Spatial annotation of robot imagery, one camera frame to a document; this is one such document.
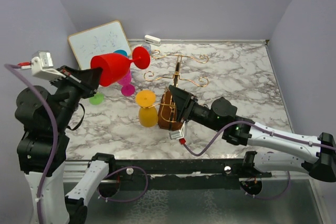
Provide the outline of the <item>green wine glass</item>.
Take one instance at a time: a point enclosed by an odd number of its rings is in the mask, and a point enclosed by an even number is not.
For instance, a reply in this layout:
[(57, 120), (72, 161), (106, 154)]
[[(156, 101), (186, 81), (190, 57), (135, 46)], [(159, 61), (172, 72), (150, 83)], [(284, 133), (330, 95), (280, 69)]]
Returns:
[(92, 105), (99, 105), (104, 101), (104, 94), (97, 92), (94, 96), (89, 98), (89, 102)]

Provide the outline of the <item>red wine glass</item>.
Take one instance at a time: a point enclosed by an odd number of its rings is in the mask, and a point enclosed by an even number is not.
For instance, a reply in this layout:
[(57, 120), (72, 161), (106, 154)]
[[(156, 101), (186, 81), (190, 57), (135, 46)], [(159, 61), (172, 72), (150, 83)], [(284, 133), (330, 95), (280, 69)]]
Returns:
[(94, 56), (90, 61), (90, 67), (102, 69), (99, 84), (107, 87), (122, 79), (129, 72), (132, 63), (139, 69), (146, 69), (150, 61), (149, 52), (140, 46), (133, 50), (131, 59), (117, 53)]

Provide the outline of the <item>yellow wine glass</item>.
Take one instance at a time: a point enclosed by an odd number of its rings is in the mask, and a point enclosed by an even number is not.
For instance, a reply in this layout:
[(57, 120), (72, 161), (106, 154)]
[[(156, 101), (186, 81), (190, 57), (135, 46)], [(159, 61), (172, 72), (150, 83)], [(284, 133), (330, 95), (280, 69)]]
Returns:
[(135, 102), (140, 107), (139, 122), (143, 127), (153, 127), (158, 122), (157, 110), (154, 106), (155, 101), (156, 96), (150, 90), (142, 90), (135, 97)]

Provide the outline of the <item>pink wine glass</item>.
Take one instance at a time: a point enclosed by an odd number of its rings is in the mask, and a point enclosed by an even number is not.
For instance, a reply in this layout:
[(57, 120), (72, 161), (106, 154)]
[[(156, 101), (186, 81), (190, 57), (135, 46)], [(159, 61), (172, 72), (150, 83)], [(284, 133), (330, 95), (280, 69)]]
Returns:
[(129, 71), (122, 79), (117, 81), (117, 83), (122, 86), (121, 93), (123, 96), (129, 97), (135, 93), (135, 87), (131, 84), (131, 81), (131, 71)]

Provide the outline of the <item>blue wine glass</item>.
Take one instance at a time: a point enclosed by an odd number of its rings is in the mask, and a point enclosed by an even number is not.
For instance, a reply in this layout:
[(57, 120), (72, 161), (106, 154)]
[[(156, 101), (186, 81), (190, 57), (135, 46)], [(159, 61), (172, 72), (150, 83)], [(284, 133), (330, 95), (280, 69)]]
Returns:
[(119, 49), (113, 52), (114, 54), (120, 54), (123, 55), (125, 57), (128, 57), (128, 53), (125, 50)]

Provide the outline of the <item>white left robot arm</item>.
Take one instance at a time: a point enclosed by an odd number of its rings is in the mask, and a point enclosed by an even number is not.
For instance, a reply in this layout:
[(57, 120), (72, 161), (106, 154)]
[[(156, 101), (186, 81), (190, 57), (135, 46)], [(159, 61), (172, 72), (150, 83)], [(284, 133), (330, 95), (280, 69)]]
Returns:
[(66, 130), (80, 101), (97, 93), (102, 69), (62, 66), (57, 72), (60, 78), (51, 82), (54, 94), (28, 83), (16, 99), (15, 118), (24, 126), (17, 147), (19, 166), (31, 189), (31, 223), (84, 223), (95, 189), (115, 175), (116, 160), (111, 154), (94, 155), (76, 188), (65, 194)]

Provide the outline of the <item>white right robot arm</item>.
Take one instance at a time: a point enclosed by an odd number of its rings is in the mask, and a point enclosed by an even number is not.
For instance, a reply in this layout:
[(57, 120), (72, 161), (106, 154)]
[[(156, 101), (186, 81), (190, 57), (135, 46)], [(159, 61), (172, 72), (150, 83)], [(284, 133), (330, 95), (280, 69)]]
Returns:
[(267, 155), (247, 153), (241, 164), (246, 177), (254, 177), (259, 172), (296, 171), (322, 182), (335, 182), (335, 140), (331, 134), (323, 132), (319, 136), (308, 136), (276, 130), (237, 116), (237, 107), (223, 97), (208, 108), (185, 90), (169, 86), (169, 91), (178, 122), (194, 121), (216, 131), (204, 149), (199, 153), (191, 152), (192, 155), (202, 156), (221, 137), (231, 145), (273, 150)]

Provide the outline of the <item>wooden rack base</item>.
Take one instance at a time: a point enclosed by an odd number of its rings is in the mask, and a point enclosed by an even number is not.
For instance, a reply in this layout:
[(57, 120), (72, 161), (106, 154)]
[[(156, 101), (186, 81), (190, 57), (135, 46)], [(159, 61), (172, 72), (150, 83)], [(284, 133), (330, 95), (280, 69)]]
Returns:
[(176, 120), (177, 112), (171, 92), (166, 89), (162, 95), (158, 111), (158, 125), (161, 129), (176, 131), (180, 130), (182, 123)]

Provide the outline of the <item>white eraser box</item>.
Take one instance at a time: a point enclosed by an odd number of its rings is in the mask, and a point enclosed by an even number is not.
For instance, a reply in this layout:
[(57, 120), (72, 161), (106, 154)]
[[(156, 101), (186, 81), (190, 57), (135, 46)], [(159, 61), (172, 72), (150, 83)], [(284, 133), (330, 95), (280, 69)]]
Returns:
[(160, 46), (161, 45), (161, 39), (151, 36), (151, 35), (145, 35), (144, 36), (144, 41), (148, 44), (155, 45), (155, 46)]

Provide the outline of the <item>small whiteboard gold frame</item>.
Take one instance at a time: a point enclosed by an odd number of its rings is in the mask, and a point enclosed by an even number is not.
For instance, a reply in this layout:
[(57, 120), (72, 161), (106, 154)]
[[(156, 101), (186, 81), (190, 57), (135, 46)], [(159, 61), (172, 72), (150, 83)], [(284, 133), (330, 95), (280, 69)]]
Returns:
[(123, 50), (129, 56), (131, 48), (118, 20), (68, 36), (68, 42), (81, 70), (90, 68), (94, 56)]

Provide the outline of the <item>black mounting rail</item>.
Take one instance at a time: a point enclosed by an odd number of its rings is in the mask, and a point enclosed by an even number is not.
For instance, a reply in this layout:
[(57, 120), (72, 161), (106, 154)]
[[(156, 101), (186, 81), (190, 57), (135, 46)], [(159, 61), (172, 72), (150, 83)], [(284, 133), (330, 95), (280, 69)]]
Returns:
[(269, 178), (243, 158), (229, 159), (116, 159), (97, 153), (92, 161), (104, 161), (114, 172), (107, 184), (125, 191), (239, 189), (240, 179)]

